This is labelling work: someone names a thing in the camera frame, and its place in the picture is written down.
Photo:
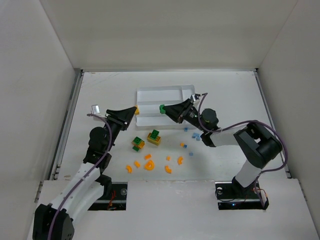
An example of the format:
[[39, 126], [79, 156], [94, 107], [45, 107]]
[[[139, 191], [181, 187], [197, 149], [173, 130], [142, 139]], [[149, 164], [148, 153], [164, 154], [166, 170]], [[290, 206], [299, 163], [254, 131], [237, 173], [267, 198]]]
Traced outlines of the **yellow square lego brick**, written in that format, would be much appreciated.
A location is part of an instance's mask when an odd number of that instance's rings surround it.
[[140, 114], [140, 110], [139, 110], [139, 107], [137, 105], [135, 107], [136, 107], [136, 110], [135, 110], [134, 114], [137, 116], [137, 115]]

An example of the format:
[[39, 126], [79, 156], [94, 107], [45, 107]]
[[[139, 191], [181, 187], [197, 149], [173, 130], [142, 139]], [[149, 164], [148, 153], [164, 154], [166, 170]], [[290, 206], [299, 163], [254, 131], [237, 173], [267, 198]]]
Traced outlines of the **green square lego brick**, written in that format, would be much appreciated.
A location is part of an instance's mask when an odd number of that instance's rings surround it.
[[164, 104], [161, 104], [161, 105], [159, 106], [159, 112], [160, 112], [162, 115], [164, 115], [164, 114], [166, 113], [166, 110], [164, 109], [164, 107], [165, 107]]

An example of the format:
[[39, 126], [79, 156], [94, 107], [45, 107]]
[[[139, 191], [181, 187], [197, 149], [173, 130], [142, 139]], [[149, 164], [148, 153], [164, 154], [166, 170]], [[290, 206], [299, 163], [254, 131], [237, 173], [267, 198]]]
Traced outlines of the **large yellow green lego stack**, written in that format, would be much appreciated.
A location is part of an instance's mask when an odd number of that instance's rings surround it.
[[147, 141], [156, 145], [156, 146], [159, 146], [160, 143], [161, 143], [161, 137], [160, 137], [160, 132], [156, 129], [154, 129], [152, 132], [150, 132], [147, 136]]

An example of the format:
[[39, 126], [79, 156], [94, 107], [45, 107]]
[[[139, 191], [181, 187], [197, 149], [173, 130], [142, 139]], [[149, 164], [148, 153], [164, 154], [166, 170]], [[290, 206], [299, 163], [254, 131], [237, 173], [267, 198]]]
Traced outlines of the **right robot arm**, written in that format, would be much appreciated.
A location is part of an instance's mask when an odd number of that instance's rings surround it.
[[202, 142], [211, 148], [236, 146], [245, 157], [240, 171], [231, 180], [234, 195], [244, 195], [255, 190], [259, 177], [268, 172], [266, 166], [287, 149], [278, 133], [258, 120], [245, 120], [225, 128], [218, 127], [216, 111], [195, 107], [195, 100], [189, 98], [173, 105], [161, 105], [161, 114], [175, 123], [188, 122], [199, 129]]

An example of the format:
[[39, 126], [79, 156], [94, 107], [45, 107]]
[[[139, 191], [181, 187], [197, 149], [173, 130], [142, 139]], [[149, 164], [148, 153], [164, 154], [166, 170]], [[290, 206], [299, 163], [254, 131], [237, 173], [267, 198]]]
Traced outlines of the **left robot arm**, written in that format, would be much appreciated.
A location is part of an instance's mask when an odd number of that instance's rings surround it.
[[111, 161], [110, 150], [121, 131], [128, 129], [137, 107], [106, 111], [104, 117], [90, 113], [104, 125], [89, 133], [86, 155], [63, 191], [48, 204], [39, 204], [34, 213], [32, 239], [71, 240], [75, 226], [85, 212], [112, 190], [112, 179], [103, 174]]

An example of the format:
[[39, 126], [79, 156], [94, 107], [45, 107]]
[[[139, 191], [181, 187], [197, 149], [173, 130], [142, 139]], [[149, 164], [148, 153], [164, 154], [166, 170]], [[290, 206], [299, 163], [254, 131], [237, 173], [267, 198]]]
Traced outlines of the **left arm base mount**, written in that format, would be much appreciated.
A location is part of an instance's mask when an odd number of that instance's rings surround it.
[[112, 188], [96, 200], [89, 211], [125, 211], [127, 208], [128, 183], [113, 182]]

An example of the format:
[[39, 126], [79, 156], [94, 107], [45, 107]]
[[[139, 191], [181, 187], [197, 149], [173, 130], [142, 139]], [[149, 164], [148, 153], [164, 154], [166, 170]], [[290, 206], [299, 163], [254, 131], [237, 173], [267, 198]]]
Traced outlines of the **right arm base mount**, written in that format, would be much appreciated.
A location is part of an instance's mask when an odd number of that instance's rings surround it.
[[236, 188], [231, 181], [215, 182], [215, 196], [219, 210], [266, 210], [269, 207], [269, 198], [266, 191], [249, 186], [244, 191]]

